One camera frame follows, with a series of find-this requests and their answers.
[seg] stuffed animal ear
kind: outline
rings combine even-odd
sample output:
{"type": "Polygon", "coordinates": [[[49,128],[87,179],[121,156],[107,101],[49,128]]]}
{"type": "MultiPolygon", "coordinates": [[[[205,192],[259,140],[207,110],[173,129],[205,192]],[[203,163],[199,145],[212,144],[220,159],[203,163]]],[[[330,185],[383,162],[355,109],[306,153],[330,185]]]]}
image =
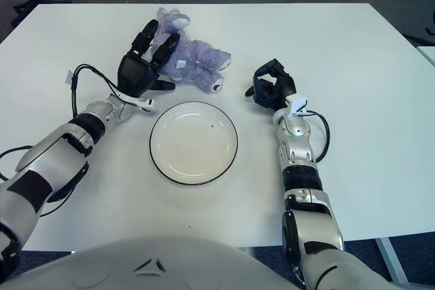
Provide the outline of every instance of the stuffed animal ear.
{"type": "Polygon", "coordinates": [[[167,15],[168,11],[164,9],[163,7],[160,7],[157,11],[157,20],[160,22],[160,20],[163,18],[163,16],[167,15]]]}

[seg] purple stuffed animal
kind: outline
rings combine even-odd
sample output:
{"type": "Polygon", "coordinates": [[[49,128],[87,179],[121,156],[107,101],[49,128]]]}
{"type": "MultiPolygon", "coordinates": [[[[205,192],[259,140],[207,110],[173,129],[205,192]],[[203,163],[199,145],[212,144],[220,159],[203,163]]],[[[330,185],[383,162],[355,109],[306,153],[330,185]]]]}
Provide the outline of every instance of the purple stuffed animal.
{"type": "Polygon", "coordinates": [[[224,83],[220,71],[231,63],[231,54],[213,48],[200,40],[189,40],[183,29],[190,24],[190,18],[179,10],[157,12],[158,30],[153,40],[152,54],[171,33],[180,35],[179,43],[168,63],[160,71],[173,81],[192,80],[205,92],[219,92],[224,83]]]}

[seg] cable connector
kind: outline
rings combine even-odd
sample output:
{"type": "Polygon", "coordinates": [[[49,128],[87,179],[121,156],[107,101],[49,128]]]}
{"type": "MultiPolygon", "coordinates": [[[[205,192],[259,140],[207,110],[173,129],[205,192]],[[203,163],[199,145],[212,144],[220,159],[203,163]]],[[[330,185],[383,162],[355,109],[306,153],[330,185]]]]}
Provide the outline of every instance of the cable connector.
{"type": "Polygon", "coordinates": [[[133,98],[119,91],[115,91],[116,96],[124,101],[125,103],[132,105],[140,110],[153,111],[154,110],[154,100],[151,98],[133,98]]]}

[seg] white tag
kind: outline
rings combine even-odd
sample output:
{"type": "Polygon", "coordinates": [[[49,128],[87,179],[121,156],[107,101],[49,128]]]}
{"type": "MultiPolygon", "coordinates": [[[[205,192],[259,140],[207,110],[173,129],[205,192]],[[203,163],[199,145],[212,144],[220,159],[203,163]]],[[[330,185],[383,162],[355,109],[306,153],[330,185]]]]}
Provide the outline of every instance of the white tag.
{"type": "Polygon", "coordinates": [[[66,84],[71,85],[73,83],[73,72],[68,69],[67,78],[65,80],[66,84]]]}
{"type": "Polygon", "coordinates": [[[186,61],[185,60],[177,60],[177,64],[175,65],[175,68],[184,68],[186,67],[186,61]]]}

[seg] table leg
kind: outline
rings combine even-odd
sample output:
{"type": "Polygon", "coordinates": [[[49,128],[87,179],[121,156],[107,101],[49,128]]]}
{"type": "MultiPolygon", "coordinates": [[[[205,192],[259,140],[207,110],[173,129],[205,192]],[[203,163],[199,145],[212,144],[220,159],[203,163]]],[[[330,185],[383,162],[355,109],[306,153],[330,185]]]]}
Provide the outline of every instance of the table leg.
{"type": "Polygon", "coordinates": [[[428,285],[419,285],[417,283],[409,283],[408,278],[403,270],[402,265],[394,251],[393,245],[389,238],[378,238],[375,239],[376,244],[381,251],[382,258],[387,266],[389,275],[393,280],[393,284],[403,289],[408,290],[424,290],[424,289],[435,289],[435,287],[428,285]]]}

